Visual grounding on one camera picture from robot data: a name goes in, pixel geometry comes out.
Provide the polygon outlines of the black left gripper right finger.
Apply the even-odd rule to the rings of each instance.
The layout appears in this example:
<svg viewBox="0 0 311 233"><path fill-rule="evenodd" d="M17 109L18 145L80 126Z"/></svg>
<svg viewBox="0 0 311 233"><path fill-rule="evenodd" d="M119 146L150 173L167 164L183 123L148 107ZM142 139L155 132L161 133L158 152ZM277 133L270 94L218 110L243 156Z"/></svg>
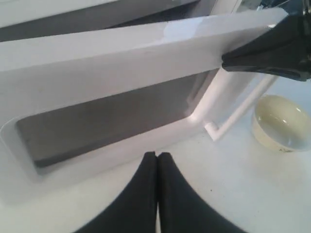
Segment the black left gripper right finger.
<svg viewBox="0 0 311 233"><path fill-rule="evenodd" d="M162 233L244 232L194 191L168 152L157 157L157 182Z"/></svg>

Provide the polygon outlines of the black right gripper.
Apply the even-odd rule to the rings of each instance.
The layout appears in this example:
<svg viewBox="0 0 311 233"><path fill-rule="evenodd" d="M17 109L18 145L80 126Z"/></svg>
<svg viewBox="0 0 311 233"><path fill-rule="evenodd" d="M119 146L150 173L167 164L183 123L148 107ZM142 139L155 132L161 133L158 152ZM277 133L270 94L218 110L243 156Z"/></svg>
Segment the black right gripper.
<svg viewBox="0 0 311 233"><path fill-rule="evenodd" d="M306 82L311 79L311 1L302 0L302 15L288 15L251 42L222 55L222 68L254 72ZM303 67L307 72L272 67Z"/></svg>

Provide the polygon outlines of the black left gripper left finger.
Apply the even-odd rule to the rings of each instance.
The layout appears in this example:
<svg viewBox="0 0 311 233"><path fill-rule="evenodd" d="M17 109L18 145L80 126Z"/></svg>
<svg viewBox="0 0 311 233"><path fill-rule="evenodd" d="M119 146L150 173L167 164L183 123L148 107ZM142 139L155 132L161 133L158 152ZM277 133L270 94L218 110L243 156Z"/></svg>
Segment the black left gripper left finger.
<svg viewBox="0 0 311 233"><path fill-rule="evenodd" d="M155 233L157 157L144 154L130 182L114 201L78 233Z"/></svg>

